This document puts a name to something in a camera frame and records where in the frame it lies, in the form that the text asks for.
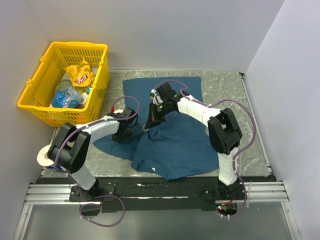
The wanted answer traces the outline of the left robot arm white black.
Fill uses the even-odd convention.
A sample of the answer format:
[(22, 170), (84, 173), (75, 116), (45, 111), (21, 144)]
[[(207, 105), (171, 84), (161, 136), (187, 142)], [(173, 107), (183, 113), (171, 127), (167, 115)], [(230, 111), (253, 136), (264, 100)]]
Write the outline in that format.
[(49, 149), (47, 157), (55, 170), (60, 167), (79, 187), (87, 201), (94, 201), (100, 193), (99, 180), (92, 175), (85, 161), (89, 146), (103, 137), (111, 136), (115, 142), (129, 138), (129, 129), (138, 121), (138, 114), (126, 107), (114, 110), (104, 117), (85, 124), (65, 123)]

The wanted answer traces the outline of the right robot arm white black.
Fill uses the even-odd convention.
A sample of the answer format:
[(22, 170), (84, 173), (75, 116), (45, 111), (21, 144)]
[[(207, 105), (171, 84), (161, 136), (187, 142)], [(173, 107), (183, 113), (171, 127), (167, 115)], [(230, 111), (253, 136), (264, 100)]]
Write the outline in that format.
[(234, 196), (239, 186), (236, 153), (243, 134), (233, 111), (229, 108), (214, 108), (183, 90), (178, 93), (167, 80), (150, 91), (150, 98), (148, 118), (143, 129), (147, 131), (164, 123), (165, 116), (171, 112), (190, 116), (205, 125), (210, 144), (218, 153), (217, 191), (226, 200)]

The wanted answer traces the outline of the blue t-shirt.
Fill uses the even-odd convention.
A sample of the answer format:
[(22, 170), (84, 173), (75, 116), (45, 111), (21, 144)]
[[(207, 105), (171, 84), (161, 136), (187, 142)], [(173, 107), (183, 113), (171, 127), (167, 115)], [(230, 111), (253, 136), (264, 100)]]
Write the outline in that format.
[(150, 91), (163, 77), (123, 81), (126, 107), (138, 111), (137, 125), (123, 142), (105, 136), (93, 143), (100, 151), (131, 161), (138, 172), (155, 173), (166, 180), (199, 175), (219, 168), (218, 153), (212, 148), (206, 127), (194, 118), (176, 111), (165, 122), (143, 132), (149, 114)]

